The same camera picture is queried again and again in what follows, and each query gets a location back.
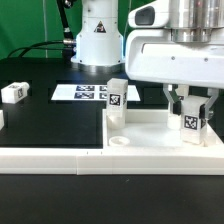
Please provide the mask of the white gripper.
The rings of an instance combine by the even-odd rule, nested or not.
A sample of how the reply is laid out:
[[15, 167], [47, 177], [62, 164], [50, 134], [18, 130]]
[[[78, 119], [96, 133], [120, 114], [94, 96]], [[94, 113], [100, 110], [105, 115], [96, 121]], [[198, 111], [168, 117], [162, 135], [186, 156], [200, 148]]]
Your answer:
[[153, 1], [131, 11], [128, 22], [128, 77], [167, 83], [163, 92], [175, 115], [181, 114], [176, 84], [208, 87], [199, 118], [210, 120], [224, 89], [224, 1]]

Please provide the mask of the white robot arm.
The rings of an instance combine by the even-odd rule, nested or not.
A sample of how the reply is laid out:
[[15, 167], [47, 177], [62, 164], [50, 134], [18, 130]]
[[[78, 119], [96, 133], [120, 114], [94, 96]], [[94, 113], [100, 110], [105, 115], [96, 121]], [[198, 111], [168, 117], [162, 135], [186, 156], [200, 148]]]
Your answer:
[[209, 109], [224, 89], [224, 0], [154, 0], [128, 15], [118, 32], [118, 0], [82, 0], [82, 30], [72, 61], [97, 71], [120, 64], [132, 80], [206, 87]]

